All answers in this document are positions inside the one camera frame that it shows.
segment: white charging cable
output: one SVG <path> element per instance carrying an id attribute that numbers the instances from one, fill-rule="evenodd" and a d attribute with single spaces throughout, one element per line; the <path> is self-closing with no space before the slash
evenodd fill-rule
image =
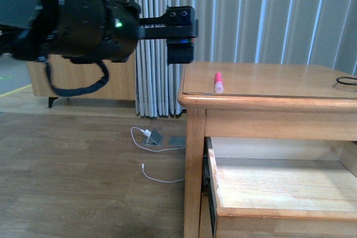
<path id="1" fill-rule="evenodd" d="M 180 182 L 180 181 L 184 181 L 184 180 L 185 180 L 185 179 L 178 179 L 178 180 L 176 180 L 176 181 L 162 181 L 162 180 L 160 180 L 160 179 L 151 178 L 151 177 L 149 177 L 148 175 L 146 175 L 146 173 L 145 173 L 145 171 L 144 171 L 144 164 L 141 164 L 141 169 L 142 169 L 142 171 L 143 171 L 144 176 L 147 177 L 148 179 L 153 180 L 153 181 L 158 181 L 158 182 L 163 182 L 163 183 L 176 183 L 176 182 Z"/>
<path id="2" fill-rule="evenodd" d="M 159 152 L 164 152 L 164 151 L 166 151 L 166 150 L 182 150 L 182 149 L 185 149 L 185 148 L 186 148 L 186 147 L 179 147 L 179 148 L 169 148 L 169 149 L 163 149 L 163 150 L 152 150 L 152 149 L 149 149 L 149 148 L 142 147 L 142 146 L 140 146 L 140 145 L 136 142 L 136 140 L 134 139 L 133 129 L 138 129 L 138 130 L 140 130 L 146 137 L 150 137 L 151 131 L 149 131 L 149 130 L 147 130 L 147 129 L 146 129 L 146 130 L 143 130 L 143 129 L 137 128 L 137 127 L 132 127 L 132 128 L 130 129 L 130 133 L 131 133 L 131 135 L 132 135 L 132 138 L 133 138 L 133 141 L 134 141 L 135 145 L 136 145 L 137 147 L 139 147 L 139 148 L 144 149 L 144 150 L 148 150 L 148 151 L 154 152 L 154 153 L 159 153 Z"/>

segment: red marker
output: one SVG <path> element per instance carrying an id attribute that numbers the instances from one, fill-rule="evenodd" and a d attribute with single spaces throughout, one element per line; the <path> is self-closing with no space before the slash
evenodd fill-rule
<path id="1" fill-rule="evenodd" d="M 216 93 L 223 92 L 222 74 L 220 72 L 216 73 L 214 76 L 214 91 Z"/>

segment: nightstand drawer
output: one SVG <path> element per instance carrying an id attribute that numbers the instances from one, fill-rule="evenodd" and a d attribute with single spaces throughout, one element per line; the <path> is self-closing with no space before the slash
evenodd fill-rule
<path id="1" fill-rule="evenodd" d="M 357 237 L 357 145 L 207 138 L 214 237 Z"/>

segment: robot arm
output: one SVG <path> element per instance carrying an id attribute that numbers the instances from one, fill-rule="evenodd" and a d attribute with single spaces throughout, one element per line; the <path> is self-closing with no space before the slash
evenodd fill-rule
<path id="1" fill-rule="evenodd" d="M 161 17 L 140 19 L 140 6 L 134 0 L 0 3 L 0 55 L 47 62 L 49 54 L 58 54 L 75 64 L 103 59 L 125 62 L 138 40 L 164 38 L 169 64 L 193 60 L 198 21 L 192 7 L 171 7 Z"/>

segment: green led light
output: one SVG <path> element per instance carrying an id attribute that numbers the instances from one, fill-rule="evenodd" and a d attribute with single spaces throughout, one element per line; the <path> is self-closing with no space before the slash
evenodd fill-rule
<path id="1" fill-rule="evenodd" d="M 122 22 L 116 22 L 115 23 L 115 27 L 116 28 L 119 28 L 119 27 L 122 27 L 122 26 L 123 26 Z"/>

